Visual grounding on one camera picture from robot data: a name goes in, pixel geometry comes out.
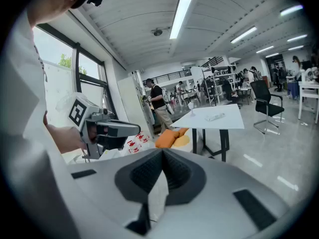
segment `gray floor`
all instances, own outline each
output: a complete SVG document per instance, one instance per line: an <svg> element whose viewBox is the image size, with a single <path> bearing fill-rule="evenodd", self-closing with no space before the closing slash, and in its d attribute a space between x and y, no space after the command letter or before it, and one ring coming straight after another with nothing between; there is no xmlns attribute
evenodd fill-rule
<svg viewBox="0 0 319 239"><path fill-rule="evenodd" d="M285 92L276 94L283 95L285 108L282 123L280 116L272 118L280 124L279 128L269 124L267 134L261 134L253 123L263 120L265 115L255 111L255 104L243 102L240 112L245 129L229 130L230 150L226 162L262 182L292 206L317 186L319 124L315 124L315 114L307 107L298 120L299 101L289 99ZM272 97L271 103L280 105L280 99ZM316 104L314 100L309 103L313 107ZM206 144L213 151L220 149L218 130L206 130ZM209 156L206 150L201 155ZM152 220L156 221L163 213L167 194L162 174L149 196Z"/></svg>

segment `sleeve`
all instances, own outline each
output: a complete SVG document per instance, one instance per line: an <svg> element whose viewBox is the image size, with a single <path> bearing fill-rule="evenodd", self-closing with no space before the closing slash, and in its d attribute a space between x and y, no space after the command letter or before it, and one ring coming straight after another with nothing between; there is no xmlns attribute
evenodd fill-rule
<svg viewBox="0 0 319 239"><path fill-rule="evenodd" d="M159 96L159 95L163 95L162 91L161 91L161 88L159 86L155 86L154 87L154 93L155 93L155 96Z"/></svg>

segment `fluorescent light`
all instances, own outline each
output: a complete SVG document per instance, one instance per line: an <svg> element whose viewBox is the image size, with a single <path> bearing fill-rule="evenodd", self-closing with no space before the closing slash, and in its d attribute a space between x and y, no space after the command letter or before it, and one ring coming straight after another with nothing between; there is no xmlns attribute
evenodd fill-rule
<svg viewBox="0 0 319 239"><path fill-rule="evenodd" d="M176 39L179 33L179 30L181 28L181 25L183 24L185 15L187 13L188 7L190 5L191 0L179 0L173 27L171 28L170 32L170 39Z"/></svg>
<svg viewBox="0 0 319 239"><path fill-rule="evenodd" d="M307 37L307 35L306 35L306 34L303 34L303 35L300 35L300 36L297 36L297 37L288 39L287 41L288 41L288 42L292 42L292 41L296 41L296 40L299 40L299 39L302 39L302 38L305 38L305 37Z"/></svg>
<svg viewBox="0 0 319 239"><path fill-rule="evenodd" d="M269 58L269 57L272 57L272 56L276 56L276 55L278 55L279 53L274 53L274 54L271 54L271 55L268 55L268 56L266 56L266 58Z"/></svg>
<svg viewBox="0 0 319 239"><path fill-rule="evenodd" d="M296 49L300 49L300 48L302 48L302 47L303 47L303 45L300 45L300 46L297 46L297 47L290 48L290 49L288 49L288 50L296 50Z"/></svg>
<svg viewBox="0 0 319 239"><path fill-rule="evenodd" d="M245 37L246 35L254 32L257 30L257 27L253 26L252 28L248 29L246 32L242 33L240 36L236 37L234 40L230 41L231 43L235 43L239 41L241 38Z"/></svg>
<svg viewBox="0 0 319 239"><path fill-rule="evenodd" d="M293 6L293 7L290 7L288 9L285 9L283 10L282 12L280 12L280 15L281 16L284 16L284 15L287 15L289 13L292 13L296 10L300 10L300 9L303 9L304 7L302 5L296 5L296 6Z"/></svg>
<svg viewBox="0 0 319 239"><path fill-rule="evenodd" d="M273 46L270 46L270 47L265 48L265 49L263 49L263 50L259 50L259 51L257 51L256 53L260 53L260 52L263 52L263 51L265 51L265 50L269 50L269 49L272 49L272 48L274 48L274 47L273 47Z"/></svg>

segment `white chair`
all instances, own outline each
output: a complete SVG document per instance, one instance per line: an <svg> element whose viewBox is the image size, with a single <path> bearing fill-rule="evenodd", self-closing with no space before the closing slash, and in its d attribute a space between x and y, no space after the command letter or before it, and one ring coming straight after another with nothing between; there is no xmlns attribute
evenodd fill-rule
<svg viewBox="0 0 319 239"><path fill-rule="evenodd" d="M311 88L311 85L302 85L299 84L300 88L300 101L299 101L299 114L298 114L298 119L300 120L301 118L301 112L303 109L303 98L316 98L318 99L318 107L317 107L317 114L316 114L316 122L318 122L318 115L319 115L319 94L317 93L317 90L306 90L304 88Z"/></svg>

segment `gray device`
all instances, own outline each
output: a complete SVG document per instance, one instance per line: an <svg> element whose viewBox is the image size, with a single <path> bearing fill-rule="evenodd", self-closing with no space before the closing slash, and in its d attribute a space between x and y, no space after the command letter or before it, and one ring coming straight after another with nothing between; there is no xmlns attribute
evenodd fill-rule
<svg viewBox="0 0 319 239"><path fill-rule="evenodd" d="M106 149L122 149L128 136L141 132L139 125L110 119L107 109L99 108L84 97L76 97L68 118L86 143L87 154L83 158L88 159L99 159ZM91 139L89 131L93 127L97 135Z"/></svg>
<svg viewBox="0 0 319 239"><path fill-rule="evenodd" d="M271 228L288 211L273 191L239 168L193 153L150 149L66 166L59 155L49 158L40 143L21 136L1 139L10 153L1 156L5 179L50 237L274 238ZM151 228L148 193L162 171L169 195Z"/></svg>

